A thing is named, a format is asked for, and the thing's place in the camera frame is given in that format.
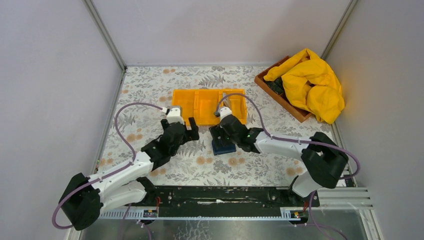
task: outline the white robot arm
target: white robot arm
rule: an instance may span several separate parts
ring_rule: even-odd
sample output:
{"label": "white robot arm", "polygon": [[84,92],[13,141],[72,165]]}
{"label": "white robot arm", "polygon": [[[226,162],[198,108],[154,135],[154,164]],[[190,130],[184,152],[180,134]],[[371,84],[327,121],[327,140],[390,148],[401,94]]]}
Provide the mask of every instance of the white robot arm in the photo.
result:
{"label": "white robot arm", "polygon": [[144,201],[145,188],[149,186],[143,184],[142,177],[169,162],[181,145],[199,140],[194,118],[189,121],[190,130],[182,118],[181,108],[173,106],[160,122],[163,134],[142,147],[134,160],[128,159],[87,177],[82,173],[73,176],[59,202],[79,186],[99,180],[72,195],[61,207],[75,229],[85,229],[107,210]]}
{"label": "white robot arm", "polygon": [[[304,162],[307,171],[296,177],[290,185],[294,194],[306,198],[311,192],[321,188],[333,189],[348,163],[348,156],[333,148],[301,143],[301,140],[336,145],[327,135],[316,132],[310,138],[299,137],[299,142],[281,141],[269,137],[262,128],[248,129],[235,116],[230,108],[219,109],[220,123],[211,127],[210,133],[216,148],[236,144],[246,152],[258,154],[277,154]],[[291,136],[275,137],[292,139]]]}

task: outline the gray wall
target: gray wall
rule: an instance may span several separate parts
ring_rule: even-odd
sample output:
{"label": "gray wall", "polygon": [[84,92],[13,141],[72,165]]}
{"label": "gray wall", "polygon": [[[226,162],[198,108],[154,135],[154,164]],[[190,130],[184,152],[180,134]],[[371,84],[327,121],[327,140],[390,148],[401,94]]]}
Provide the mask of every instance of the gray wall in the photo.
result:
{"label": "gray wall", "polygon": [[422,0],[360,1],[328,59],[346,100],[337,123],[389,240],[424,237],[423,11]]}
{"label": "gray wall", "polygon": [[92,169],[120,70],[81,0],[2,0],[0,23],[0,238],[60,240],[52,213]]}
{"label": "gray wall", "polygon": [[129,65],[273,64],[320,55],[349,0],[94,0]]}

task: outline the patterned mat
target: patterned mat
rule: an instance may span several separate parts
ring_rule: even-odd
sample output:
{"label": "patterned mat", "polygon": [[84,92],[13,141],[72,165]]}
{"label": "patterned mat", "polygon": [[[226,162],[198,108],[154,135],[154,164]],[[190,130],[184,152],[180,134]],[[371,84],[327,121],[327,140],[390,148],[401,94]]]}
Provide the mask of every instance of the patterned mat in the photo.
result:
{"label": "patterned mat", "polygon": [[[262,66],[129,67],[116,109],[132,102],[168,107],[174,89],[245,89],[264,118],[270,133],[310,137],[316,131],[332,138],[331,127],[311,117],[303,123],[267,95],[256,83]],[[258,114],[247,103],[247,127],[261,127]],[[155,108],[131,106],[122,111],[119,129],[136,151],[163,133],[165,115]],[[155,185],[184,186],[288,186],[306,168],[299,160],[274,155],[237,152],[214,156],[209,126],[199,126],[199,141],[181,146],[176,156],[152,171],[148,178]],[[112,127],[98,169],[106,170],[131,158],[131,151]],[[339,181],[338,186],[345,186]]]}

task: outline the yellow storage bin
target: yellow storage bin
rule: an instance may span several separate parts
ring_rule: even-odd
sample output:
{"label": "yellow storage bin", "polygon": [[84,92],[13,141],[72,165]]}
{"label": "yellow storage bin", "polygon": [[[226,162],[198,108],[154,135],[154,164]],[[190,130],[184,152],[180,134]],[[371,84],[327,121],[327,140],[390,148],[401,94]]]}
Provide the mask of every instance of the yellow storage bin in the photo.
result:
{"label": "yellow storage bin", "polygon": [[[197,125],[217,125],[220,118],[215,117],[214,112],[223,94],[241,93],[244,89],[175,89],[172,95],[172,105],[181,106],[182,118],[185,124],[190,125],[189,118],[194,117]],[[248,119],[246,99],[239,95],[230,96],[230,109],[242,124]]]}

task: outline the yellow fabric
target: yellow fabric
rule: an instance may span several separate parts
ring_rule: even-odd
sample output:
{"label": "yellow fabric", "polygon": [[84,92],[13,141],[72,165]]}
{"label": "yellow fabric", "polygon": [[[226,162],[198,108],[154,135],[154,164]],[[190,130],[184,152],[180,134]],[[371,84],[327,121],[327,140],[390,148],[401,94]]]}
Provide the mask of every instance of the yellow fabric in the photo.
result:
{"label": "yellow fabric", "polygon": [[263,77],[280,77],[287,99],[295,107],[315,114],[320,122],[334,123],[345,108],[342,86],[331,67],[315,52],[305,48]]}

